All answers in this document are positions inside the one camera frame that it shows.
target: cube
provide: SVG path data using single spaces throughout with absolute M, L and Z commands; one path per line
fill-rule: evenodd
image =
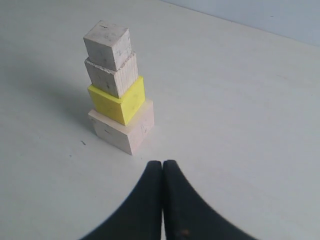
M 144 103 L 144 78 L 139 76 L 121 98 L 116 98 L 95 86 L 88 87 L 95 110 L 112 120 L 127 125 Z
M 154 105 L 146 100 L 127 126 L 91 110 L 88 114 L 97 136 L 133 155 L 155 124 Z
M 109 70 L 97 65 L 91 62 L 89 58 L 87 58 L 84 63 L 92 85 L 116 98 L 121 98 L 138 79 L 138 66 L 135 52 L 132 52 L 118 71 Z
M 83 38 L 91 62 L 117 71 L 131 55 L 129 29 L 99 21 Z

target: tabletop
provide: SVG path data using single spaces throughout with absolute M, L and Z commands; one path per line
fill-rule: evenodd
M 88 119 L 99 20 L 129 28 L 154 102 L 135 156 Z M 0 53 L 0 239 L 79 239 L 166 159 L 248 234 L 320 238 L 320 48 L 159 0 L 11 0 Z

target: yellow block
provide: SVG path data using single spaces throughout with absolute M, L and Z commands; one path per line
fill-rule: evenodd
M 88 87 L 95 110 L 118 123 L 127 125 L 144 103 L 144 78 L 139 76 L 121 98 L 116 98 L 93 85 Z

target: block tower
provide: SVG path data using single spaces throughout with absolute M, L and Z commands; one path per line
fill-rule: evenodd
M 133 155 L 154 126 L 153 102 L 126 27 L 99 21 L 83 38 L 94 108 L 88 116 L 98 137 Z

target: white wall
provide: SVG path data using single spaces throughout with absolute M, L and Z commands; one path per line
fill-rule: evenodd
M 320 0 L 164 0 L 320 46 Z

